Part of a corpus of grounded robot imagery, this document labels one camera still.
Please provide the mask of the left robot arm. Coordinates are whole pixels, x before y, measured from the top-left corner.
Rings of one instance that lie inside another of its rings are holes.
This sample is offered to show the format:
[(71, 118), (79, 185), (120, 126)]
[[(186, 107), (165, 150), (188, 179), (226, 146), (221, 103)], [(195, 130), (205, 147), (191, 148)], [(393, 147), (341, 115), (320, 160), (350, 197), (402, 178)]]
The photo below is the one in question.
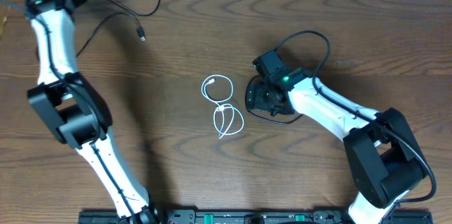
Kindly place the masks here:
[(165, 223), (167, 217), (117, 148), (112, 115), (79, 71), (73, 12), (87, 0), (25, 0), (37, 38), (40, 74), (28, 102), (55, 139), (82, 156), (114, 202), (113, 211), (81, 211), (79, 223)]

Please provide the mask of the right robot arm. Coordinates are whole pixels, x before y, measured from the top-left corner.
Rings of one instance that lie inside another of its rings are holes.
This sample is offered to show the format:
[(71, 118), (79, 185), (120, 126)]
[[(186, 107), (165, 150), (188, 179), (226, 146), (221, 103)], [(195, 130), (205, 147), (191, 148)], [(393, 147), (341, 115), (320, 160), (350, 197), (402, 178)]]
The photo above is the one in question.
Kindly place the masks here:
[(345, 147), (359, 193), (347, 213), (353, 223), (381, 223), (427, 176), (420, 147), (397, 110), (379, 112), (326, 87), (313, 73), (285, 65), (270, 50), (253, 60), (259, 80), (246, 89), (249, 112), (300, 114), (318, 122)]

